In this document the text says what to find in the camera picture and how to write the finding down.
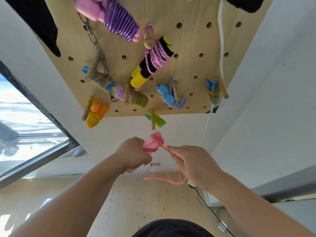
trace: wooden pegboard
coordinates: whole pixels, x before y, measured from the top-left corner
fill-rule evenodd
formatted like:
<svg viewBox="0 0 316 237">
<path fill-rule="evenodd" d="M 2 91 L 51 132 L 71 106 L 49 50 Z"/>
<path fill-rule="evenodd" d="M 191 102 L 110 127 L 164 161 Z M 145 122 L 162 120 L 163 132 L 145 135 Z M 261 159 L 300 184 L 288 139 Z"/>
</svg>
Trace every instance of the wooden pegboard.
<svg viewBox="0 0 316 237">
<path fill-rule="evenodd" d="M 110 75 L 117 84 L 124 84 L 131 78 L 131 72 L 144 58 L 144 26 L 149 22 L 154 26 L 155 39 L 166 36 L 178 58 L 170 61 L 156 71 L 142 86 L 141 92 L 149 98 L 144 109 L 125 106 L 123 101 L 112 103 L 109 94 L 93 83 L 81 83 L 84 65 L 90 66 L 96 50 L 84 30 L 73 0 L 45 0 L 58 28 L 57 45 L 61 57 L 54 56 L 41 42 L 48 56 L 67 83 L 68 87 L 85 108 L 87 99 L 108 103 L 110 110 L 105 117 L 139 116 L 154 108 L 155 113 L 186 114 L 205 113 L 210 110 L 211 102 L 207 93 L 206 79 L 219 76 L 220 38 L 217 14 L 220 0 L 118 0 L 139 24 L 142 35 L 138 43 L 126 42 L 124 38 L 110 33 L 101 22 L 92 22 L 92 31 L 97 36 L 103 50 Z M 246 53 L 260 23 L 272 0 L 264 0 L 256 13 L 247 13 L 229 3 L 223 8 L 224 31 L 224 85 L 227 88 Z M 176 110 L 163 102 L 155 85 L 168 86 L 172 78 L 180 81 L 180 93 L 187 99 L 182 110 Z"/>
</svg>

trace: metal chain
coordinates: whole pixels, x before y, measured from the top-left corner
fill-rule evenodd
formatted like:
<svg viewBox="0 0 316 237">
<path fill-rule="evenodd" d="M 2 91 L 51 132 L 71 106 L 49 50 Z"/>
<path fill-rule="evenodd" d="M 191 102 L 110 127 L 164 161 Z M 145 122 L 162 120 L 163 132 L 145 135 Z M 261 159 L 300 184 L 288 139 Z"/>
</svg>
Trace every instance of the metal chain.
<svg viewBox="0 0 316 237">
<path fill-rule="evenodd" d="M 89 19 L 86 17 L 86 21 L 83 21 L 83 19 L 81 18 L 80 13 L 79 12 L 77 12 L 77 13 L 78 13 L 78 16 L 79 16 L 79 19 L 80 19 L 81 23 L 86 27 L 86 29 L 88 31 L 89 39 L 90 39 L 91 44 L 94 45 L 94 47 L 97 50 L 98 57 L 100 58 L 100 61 L 101 61 L 102 65 L 103 65 L 105 75 L 110 76 L 109 70 L 108 70 L 108 68 L 106 66 L 106 63 L 105 63 L 105 56 L 104 56 L 103 52 L 101 51 L 101 49 L 100 49 L 100 47 L 98 45 L 97 37 L 95 36 L 95 34 L 90 29 Z M 114 97 L 111 95 L 111 92 L 110 92 L 110 101 L 111 102 L 119 101 L 118 99 L 117 100 L 113 100 L 113 98 Z"/>
</svg>

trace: person's right hand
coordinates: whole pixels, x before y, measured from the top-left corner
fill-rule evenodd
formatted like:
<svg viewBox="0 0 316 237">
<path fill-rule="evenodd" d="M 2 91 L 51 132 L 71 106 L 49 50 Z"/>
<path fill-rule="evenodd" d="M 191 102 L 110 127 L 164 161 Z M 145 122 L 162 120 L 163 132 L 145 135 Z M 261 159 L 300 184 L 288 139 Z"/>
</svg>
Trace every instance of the person's right hand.
<svg viewBox="0 0 316 237">
<path fill-rule="evenodd" d="M 211 188 L 225 174 L 213 157 L 202 147 L 168 146 L 172 159 L 183 174 L 196 186 L 210 192 Z"/>
</svg>

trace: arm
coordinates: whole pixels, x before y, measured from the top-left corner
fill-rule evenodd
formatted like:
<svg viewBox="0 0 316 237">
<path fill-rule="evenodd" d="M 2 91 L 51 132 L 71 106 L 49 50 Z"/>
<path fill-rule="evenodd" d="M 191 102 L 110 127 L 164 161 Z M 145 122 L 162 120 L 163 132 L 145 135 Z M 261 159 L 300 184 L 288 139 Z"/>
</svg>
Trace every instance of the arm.
<svg viewBox="0 0 316 237">
<path fill-rule="evenodd" d="M 195 185 L 214 195 L 248 236 L 315 237 L 310 230 L 220 169 L 202 147 L 168 146 L 171 157 Z"/>
<path fill-rule="evenodd" d="M 115 179 L 152 161 L 144 140 L 132 138 L 20 225 L 10 237 L 85 237 Z"/>
</svg>

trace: black cable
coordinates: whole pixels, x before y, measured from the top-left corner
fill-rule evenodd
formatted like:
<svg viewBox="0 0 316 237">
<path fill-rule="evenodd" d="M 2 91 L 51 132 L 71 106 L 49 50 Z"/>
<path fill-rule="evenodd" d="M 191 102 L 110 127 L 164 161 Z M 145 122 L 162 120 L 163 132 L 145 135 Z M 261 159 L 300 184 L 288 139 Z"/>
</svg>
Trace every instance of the black cable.
<svg viewBox="0 0 316 237">
<path fill-rule="evenodd" d="M 221 220 L 219 219 L 219 217 L 214 213 L 214 211 L 211 209 L 211 207 L 209 207 L 208 205 L 207 205 L 207 203 L 204 201 L 204 199 L 201 197 L 201 195 L 199 194 L 199 192 L 197 191 L 197 189 L 195 188 L 195 187 L 193 187 L 193 186 L 191 186 L 191 185 L 188 185 L 189 187 L 191 187 L 191 188 L 193 188 L 193 189 L 195 189 L 195 191 L 197 192 L 197 194 L 199 195 L 199 197 L 203 200 L 203 202 L 206 204 L 206 206 L 211 210 L 211 212 L 216 216 L 216 218 L 219 220 L 219 222 L 222 224 L 222 222 L 221 222 Z M 225 225 L 223 225 L 224 226 L 224 228 L 233 236 L 233 237 L 235 237 L 235 235 L 233 235 L 230 231 L 229 231 L 229 229 L 225 226 Z"/>
</svg>

